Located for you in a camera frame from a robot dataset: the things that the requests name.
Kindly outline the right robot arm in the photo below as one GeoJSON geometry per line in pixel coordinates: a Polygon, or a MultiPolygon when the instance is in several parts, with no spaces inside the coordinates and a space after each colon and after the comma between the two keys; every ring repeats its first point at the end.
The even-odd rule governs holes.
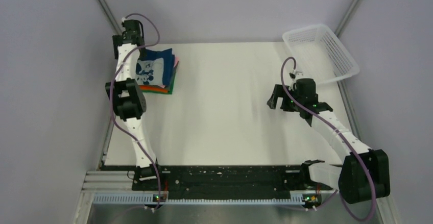
{"type": "Polygon", "coordinates": [[[338,190],[349,204],[390,195],[388,155],[361,142],[340,122],[329,104],[319,101],[313,79],[297,79],[291,86],[276,84],[267,101],[268,107],[276,109],[279,98],[281,110],[297,112],[342,161],[341,166],[323,160],[305,161],[299,175],[303,188],[314,189],[319,183],[324,184],[338,190]]]}

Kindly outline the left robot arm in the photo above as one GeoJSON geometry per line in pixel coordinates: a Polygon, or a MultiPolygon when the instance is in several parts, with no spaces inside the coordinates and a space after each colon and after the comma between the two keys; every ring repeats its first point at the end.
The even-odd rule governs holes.
{"type": "Polygon", "coordinates": [[[114,125],[130,137],[135,153],[134,182],[157,190],[164,177],[146,132],[147,103],[136,80],[137,62],[145,56],[143,27],[139,20],[126,18],[122,19],[122,27],[123,32],[112,37],[117,65],[114,78],[105,85],[110,115],[114,125]]]}

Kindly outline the blue t-shirt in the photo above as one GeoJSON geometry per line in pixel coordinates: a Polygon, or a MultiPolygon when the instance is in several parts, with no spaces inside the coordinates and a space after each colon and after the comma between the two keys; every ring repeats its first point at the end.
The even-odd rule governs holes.
{"type": "Polygon", "coordinates": [[[171,83],[175,66],[173,49],[163,51],[146,50],[143,60],[136,64],[138,85],[168,86],[171,83]]]}

